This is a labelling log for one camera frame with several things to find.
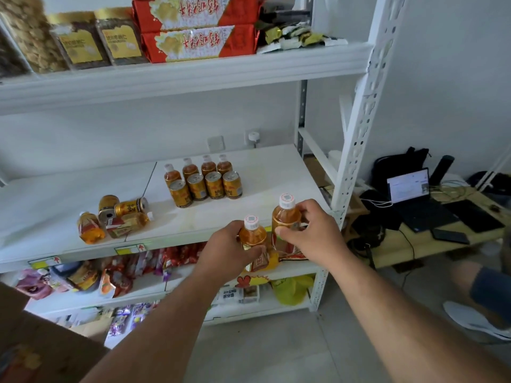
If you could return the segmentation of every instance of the laptop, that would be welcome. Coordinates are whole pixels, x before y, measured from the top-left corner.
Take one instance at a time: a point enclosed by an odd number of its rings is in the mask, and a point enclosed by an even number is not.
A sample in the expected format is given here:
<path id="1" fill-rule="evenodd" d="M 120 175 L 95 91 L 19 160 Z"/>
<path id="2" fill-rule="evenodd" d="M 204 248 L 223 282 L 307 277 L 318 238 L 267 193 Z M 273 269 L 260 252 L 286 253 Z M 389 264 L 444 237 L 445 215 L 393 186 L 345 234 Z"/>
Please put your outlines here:
<path id="1" fill-rule="evenodd" d="M 428 169 L 387 179 L 393 207 L 414 232 L 426 231 L 459 221 L 447 208 L 431 198 Z"/>

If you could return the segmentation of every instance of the orange package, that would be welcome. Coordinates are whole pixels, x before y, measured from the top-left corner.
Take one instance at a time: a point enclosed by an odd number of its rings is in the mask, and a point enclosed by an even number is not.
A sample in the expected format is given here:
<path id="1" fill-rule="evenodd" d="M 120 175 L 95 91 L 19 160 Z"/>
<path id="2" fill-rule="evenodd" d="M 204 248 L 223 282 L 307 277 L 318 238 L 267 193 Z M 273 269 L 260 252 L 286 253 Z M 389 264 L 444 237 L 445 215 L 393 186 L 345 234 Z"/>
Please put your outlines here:
<path id="1" fill-rule="evenodd" d="M 133 12 L 143 34 L 254 24 L 259 18 L 259 0 L 133 0 Z"/>
<path id="2" fill-rule="evenodd" d="M 253 25 L 154 32 L 142 34 L 142 42 L 151 63 L 253 55 L 256 52 Z"/>

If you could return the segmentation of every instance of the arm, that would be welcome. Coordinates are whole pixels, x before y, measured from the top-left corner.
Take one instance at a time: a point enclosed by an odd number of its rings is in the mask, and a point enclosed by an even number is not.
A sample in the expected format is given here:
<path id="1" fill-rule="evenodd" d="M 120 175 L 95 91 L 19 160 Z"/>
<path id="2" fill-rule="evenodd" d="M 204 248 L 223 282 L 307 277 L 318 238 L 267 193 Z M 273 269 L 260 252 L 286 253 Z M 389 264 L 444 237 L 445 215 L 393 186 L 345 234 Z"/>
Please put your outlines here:
<path id="1" fill-rule="evenodd" d="M 511 381 L 500 361 L 355 257 L 334 218 L 316 201 L 298 207 L 309 227 L 279 227 L 277 233 L 332 273 L 394 381 Z"/>
<path id="2" fill-rule="evenodd" d="M 264 247 L 243 250 L 236 241 L 243 222 L 217 231 L 192 274 L 166 296 L 86 375 L 81 383 L 182 381 L 199 330 L 218 289 L 237 277 Z"/>

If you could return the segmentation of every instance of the yellow jar lid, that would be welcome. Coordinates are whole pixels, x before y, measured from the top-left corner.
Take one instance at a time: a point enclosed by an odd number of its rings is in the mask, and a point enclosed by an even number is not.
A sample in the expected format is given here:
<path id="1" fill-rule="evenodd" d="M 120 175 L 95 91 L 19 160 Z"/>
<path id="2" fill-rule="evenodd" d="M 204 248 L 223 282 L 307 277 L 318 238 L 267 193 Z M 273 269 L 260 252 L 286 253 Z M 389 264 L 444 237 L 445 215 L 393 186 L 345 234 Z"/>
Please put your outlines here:
<path id="1" fill-rule="evenodd" d="M 121 6 L 119 8 L 102 8 L 94 11 L 98 20 L 106 19 L 131 19 L 131 6 Z"/>
<path id="2" fill-rule="evenodd" d="M 90 22 L 94 21 L 94 12 L 67 12 L 67 13 L 53 13 L 47 15 L 48 23 L 50 24 L 69 24 L 77 22 Z"/>

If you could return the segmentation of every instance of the price tag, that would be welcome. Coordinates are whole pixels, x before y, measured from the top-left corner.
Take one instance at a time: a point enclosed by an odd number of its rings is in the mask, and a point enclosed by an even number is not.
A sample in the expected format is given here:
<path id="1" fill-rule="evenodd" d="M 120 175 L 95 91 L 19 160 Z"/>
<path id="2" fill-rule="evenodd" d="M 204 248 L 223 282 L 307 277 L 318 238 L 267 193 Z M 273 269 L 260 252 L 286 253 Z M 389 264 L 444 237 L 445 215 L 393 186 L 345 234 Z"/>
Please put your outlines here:
<path id="1" fill-rule="evenodd" d="M 60 257 L 48 257 L 29 261 L 29 265 L 35 270 L 47 268 L 48 266 L 55 266 L 56 264 L 61 263 Z"/>
<path id="2" fill-rule="evenodd" d="M 147 251 L 145 244 L 135 244 L 133 246 L 124 246 L 124 247 L 116 247 L 115 251 L 117 255 L 128 255 L 128 254 L 136 254 Z"/>

